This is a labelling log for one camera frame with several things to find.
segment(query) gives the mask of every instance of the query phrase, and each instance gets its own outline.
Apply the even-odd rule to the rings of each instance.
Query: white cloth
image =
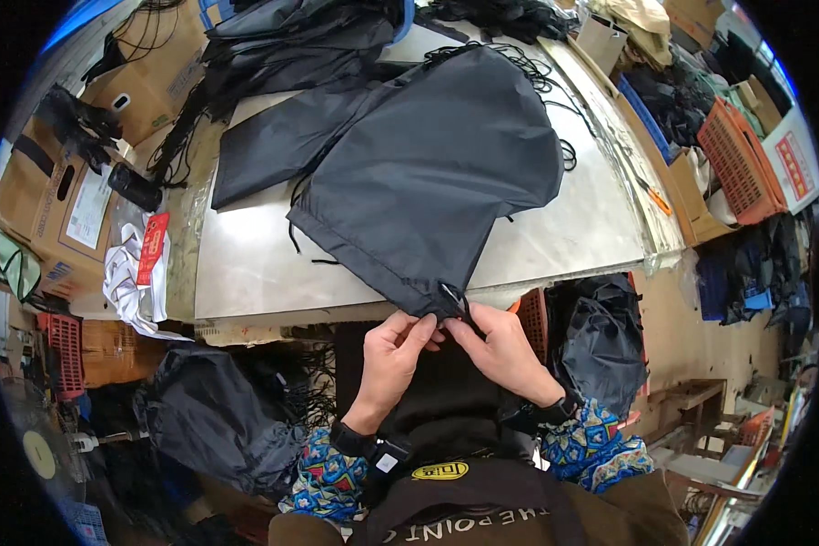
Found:
[[[151,215],[145,215],[144,223]],[[170,237],[164,233],[164,248],[152,269],[151,286],[136,284],[140,270],[143,233],[133,224],[121,227],[121,246],[106,251],[106,280],[103,294],[118,311],[121,320],[141,335],[175,341],[193,341],[173,332],[158,330],[156,322],[167,319],[167,260]]]

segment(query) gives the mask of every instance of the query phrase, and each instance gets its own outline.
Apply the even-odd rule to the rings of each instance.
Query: red card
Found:
[[[164,235],[167,234],[167,223],[170,213],[155,214],[148,220],[146,234],[142,238],[142,252],[140,252],[140,270],[137,272],[137,286],[149,287],[152,285],[152,270],[158,263],[164,250]]]

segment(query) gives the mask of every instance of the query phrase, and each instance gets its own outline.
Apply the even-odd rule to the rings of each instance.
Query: drawstring bag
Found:
[[[0,282],[25,303],[39,286],[42,272],[34,254],[0,231]]]

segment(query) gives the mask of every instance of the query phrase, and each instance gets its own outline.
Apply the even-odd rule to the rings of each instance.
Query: red plastic crate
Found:
[[[786,212],[783,188],[749,122],[734,105],[716,103],[698,131],[698,142],[710,160],[722,191],[743,225]]]
[[[82,324],[76,319],[54,313],[36,316],[39,329],[46,333],[49,345],[61,359],[61,378],[58,400],[72,400],[85,393],[85,374],[82,370]]]

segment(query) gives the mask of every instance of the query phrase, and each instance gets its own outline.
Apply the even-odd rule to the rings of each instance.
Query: sleeve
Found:
[[[596,399],[585,399],[576,419],[561,425],[541,424],[540,455],[561,481],[600,494],[620,480],[652,472],[652,458],[639,436],[624,440],[618,417]]]
[[[298,461],[297,481],[291,494],[279,502],[279,511],[350,521],[359,512],[360,482],[366,475],[363,457],[338,452],[331,447],[328,428],[316,428]]]

